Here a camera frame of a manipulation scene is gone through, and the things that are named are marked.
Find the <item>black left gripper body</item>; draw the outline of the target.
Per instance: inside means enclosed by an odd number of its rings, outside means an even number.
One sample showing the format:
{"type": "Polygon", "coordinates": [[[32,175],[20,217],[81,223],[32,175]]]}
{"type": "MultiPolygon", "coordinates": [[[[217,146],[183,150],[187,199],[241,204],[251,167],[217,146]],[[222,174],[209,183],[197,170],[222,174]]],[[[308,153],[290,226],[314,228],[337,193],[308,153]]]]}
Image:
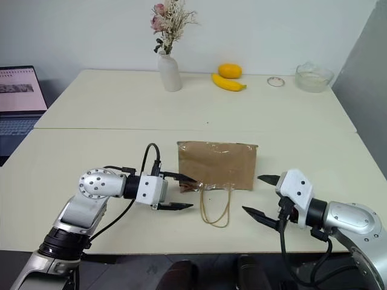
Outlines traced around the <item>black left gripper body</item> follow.
{"type": "Polygon", "coordinates": [[[168,182],[163,178],[163,175],[151,176],[151,178],[152,178],[151,206],[153,210],[157,210],[158,206],[165,202],[168,182]]]}

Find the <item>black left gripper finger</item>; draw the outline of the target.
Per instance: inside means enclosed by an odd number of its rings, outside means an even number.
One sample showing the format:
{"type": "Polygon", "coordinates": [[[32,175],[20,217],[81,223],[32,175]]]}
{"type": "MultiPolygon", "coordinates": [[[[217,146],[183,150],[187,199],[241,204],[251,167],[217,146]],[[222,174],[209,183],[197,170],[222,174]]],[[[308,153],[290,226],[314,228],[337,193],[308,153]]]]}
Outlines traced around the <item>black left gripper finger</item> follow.
{"type": "Polygon", "coordinates": [[[190,208],[192,206],[193,206],[193,204],[170,202],[168,204],[159,204],[158,209],[159,210],[167,210],[167,211],[177,211],[177,210],[184,210],[184,209],[190,208]]]}
{"type": "Polygon", "coordinates": [[[174,180],[178,182],[182,182],[185,184],[196,184],[197,181],[190,178],[189,176],[186,176],[182,173],[173,173],[173,172],[165,172],[164,173],[165,178],[173,178],[174,180]]]}

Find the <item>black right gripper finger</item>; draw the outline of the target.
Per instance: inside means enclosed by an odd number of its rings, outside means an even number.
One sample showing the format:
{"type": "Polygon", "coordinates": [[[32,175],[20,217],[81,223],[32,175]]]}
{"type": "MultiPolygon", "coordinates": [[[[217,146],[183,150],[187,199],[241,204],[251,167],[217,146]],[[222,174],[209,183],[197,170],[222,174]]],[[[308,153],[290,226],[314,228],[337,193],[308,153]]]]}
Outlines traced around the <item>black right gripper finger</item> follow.
{"type": "Polygon", "coordinates": [[[267,184],[276,186],[279,182],[280,176],[279,175],[259,175],[257,176],[257,179],[267,184]]]}
{"type": "Polygon", "coordinates": [[[270,217],[267,217],[264,212],[259,211],[259,210],[254,209],[254,208],[251,208],[251,207],[242,206],[242,208],[255,221],[259,222],[260,224],[265,225],[266,227],[274,229],[277,232],[280,232],[280,220],[274,220],[270,217]]]}

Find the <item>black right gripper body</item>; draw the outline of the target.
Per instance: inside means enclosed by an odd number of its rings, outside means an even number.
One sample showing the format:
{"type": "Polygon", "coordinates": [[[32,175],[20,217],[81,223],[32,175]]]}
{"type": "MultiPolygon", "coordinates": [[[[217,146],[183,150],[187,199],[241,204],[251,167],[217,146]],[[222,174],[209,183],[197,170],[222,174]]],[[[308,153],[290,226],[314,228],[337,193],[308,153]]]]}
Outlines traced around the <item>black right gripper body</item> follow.
{"type": "Polygon", "coordinates": [[[294,193],[282,193],[279,187],[276,187],[275,192],[280,197],[280,200],[278,202],[279,214],[276,223],[279,224],[280,221],[284,221],[285,223],[287,223],[288,221],[290,221],[294,224],[297,224],[299,212],[295,208],[297,199],[294,193]]]}

